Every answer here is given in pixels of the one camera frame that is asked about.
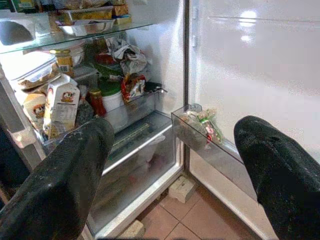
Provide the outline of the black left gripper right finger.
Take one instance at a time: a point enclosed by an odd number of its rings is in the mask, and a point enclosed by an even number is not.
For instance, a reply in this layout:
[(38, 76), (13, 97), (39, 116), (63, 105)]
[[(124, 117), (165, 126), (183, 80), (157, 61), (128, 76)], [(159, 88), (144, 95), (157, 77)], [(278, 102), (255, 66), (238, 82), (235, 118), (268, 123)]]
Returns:
[(256, 116), (234, 126), (234, 142), (257, 201), (280, 240), (320, 238), (320, 165), (293, 138)]

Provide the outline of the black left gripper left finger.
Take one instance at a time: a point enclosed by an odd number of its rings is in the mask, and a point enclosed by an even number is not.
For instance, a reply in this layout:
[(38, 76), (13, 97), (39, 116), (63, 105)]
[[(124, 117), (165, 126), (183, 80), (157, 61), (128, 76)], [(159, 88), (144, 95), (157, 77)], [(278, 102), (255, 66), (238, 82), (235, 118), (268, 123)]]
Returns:
[(66, 134), (2, 208), (1, 239), (77, 239), (114, 138), (114, 129), (104, 118), (92, 119)]

